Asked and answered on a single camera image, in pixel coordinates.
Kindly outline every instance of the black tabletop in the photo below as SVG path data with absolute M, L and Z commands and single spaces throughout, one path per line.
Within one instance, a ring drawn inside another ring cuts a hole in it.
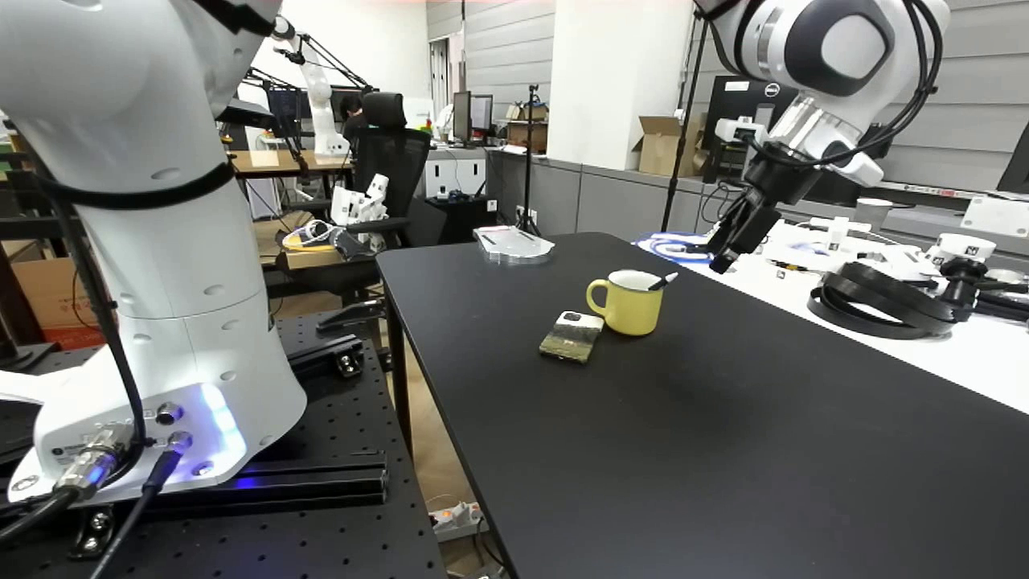
M 540 356 L 588 280 L 668 270 L 608 234 L 533 267 L 476 244 L 379 267 L 522 577 L 1029 577 L 1029 420 L 1006 406 L 699 273 L 657 334 Z

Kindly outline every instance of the mug handle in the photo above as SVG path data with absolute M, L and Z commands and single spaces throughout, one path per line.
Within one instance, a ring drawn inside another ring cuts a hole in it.
M 608 280 L 591 280 L 591 285 L 586 286 L 586 307 L 588 307 L 594 315 L 608 315 L 608 290 L 612 290 Z

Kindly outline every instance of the blue light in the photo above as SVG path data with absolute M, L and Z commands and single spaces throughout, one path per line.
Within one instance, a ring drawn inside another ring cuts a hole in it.
M 226 397 L 221 391 L 214 388 L 200 388 L 200 397 L 204 397 L 204 406 L 211 413 L 211 422 L 220 429 L 220 450 L 211 450 L 211 474 L 226 474 L 233 471 L 244 454 L 246 454 L 246 443 L 236 425 L 236 416 L 228 413 L 226 406 Z
M 238 475 L 236 488 L 257 488 L 257 475 Z

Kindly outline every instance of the yellow mug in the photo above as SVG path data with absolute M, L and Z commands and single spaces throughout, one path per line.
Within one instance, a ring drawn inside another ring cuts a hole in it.
M 612 332 L 641 338 L 657 332 L 663 315 L 667 290 L 648 290 L 657 285 L 660 276 L 647 270 L 612 270 L 608 280 L 591 280 L 586 286 L 586 303 Z

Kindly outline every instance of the white wall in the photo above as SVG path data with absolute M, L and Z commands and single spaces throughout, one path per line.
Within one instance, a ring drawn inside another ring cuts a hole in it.
M 408 122 L 430 114 L 425 0 L 287 0 L 283 17 L 374 86 L 401 93 Z M 299 68 L 272 41 L 260 44 L 255 65 L 302 86 Z
M 690 0 L 555 0 L 549 158 L 629 169 L 641 117 L 673 117 Z

